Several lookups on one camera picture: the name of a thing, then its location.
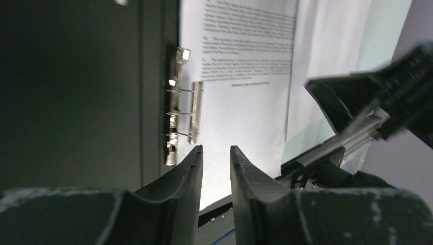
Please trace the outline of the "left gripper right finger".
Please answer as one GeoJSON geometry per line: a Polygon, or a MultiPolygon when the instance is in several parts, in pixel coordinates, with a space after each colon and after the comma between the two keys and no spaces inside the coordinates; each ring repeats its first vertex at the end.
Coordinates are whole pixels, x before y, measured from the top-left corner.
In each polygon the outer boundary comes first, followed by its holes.
{"type": "Polygon", "coordinates": [[[230,149],[237,244],[432,244],[432,213],[398,188],[290,189],[230,149]]]}

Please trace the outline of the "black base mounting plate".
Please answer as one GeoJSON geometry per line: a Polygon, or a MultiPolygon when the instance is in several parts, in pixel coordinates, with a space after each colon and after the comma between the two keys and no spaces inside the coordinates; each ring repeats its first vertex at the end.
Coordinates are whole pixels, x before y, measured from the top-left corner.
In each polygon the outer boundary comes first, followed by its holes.
{"type": "Polygon", "coordinates": [[[195,244],[236,244],[231,195],[199,212],[195,244]]]}

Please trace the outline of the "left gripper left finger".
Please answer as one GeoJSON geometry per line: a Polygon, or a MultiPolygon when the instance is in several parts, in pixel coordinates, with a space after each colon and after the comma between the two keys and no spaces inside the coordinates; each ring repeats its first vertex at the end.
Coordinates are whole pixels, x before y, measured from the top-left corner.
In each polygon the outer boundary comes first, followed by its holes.
{"type": "Polygon", "coordinates": [[[203,178],[198,145],[130,192],[21,188],[1,193],[1,244],[194,244],[203,178]]]}

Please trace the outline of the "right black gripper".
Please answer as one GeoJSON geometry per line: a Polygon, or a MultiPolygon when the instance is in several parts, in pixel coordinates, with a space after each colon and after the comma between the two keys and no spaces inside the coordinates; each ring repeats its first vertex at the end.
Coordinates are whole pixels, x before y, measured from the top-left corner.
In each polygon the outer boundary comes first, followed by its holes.
{"type": "Polygon", "coordinates": [[[388,140],[408,130],[432,147],[432,42],[377,70],[312,78],[304,88],[341,137],[354,135],[373,111],[382,110],[365,133],[388,140]]]}

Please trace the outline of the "printed paper sheet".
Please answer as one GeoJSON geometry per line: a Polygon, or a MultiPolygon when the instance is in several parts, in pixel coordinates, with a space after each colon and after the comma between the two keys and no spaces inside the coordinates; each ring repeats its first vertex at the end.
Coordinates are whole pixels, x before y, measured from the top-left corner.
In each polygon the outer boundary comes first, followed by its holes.
{"type": "Polygon", "coordinates": [[[355,70],[371,1],[299,1],[286,140],[323,118],[304,88],[310,78],[355,70]]]}
{"type": "Polygon", "coordinates": [[[181,2],[180,43],[191,50],[184,80],[203,83],[201,209],[231,194],[233,145],[266,174],[280,175],[298,5],[181,2]]]}

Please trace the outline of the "red black clip folder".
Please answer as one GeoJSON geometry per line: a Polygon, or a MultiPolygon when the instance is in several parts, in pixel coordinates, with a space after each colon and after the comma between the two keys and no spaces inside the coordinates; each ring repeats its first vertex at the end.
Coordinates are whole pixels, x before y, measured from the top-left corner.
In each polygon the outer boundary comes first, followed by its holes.
{"type": "Polygon", "coordinates": [[[178,1],[1,1],[1,190],[162,175],[178,1]]]}

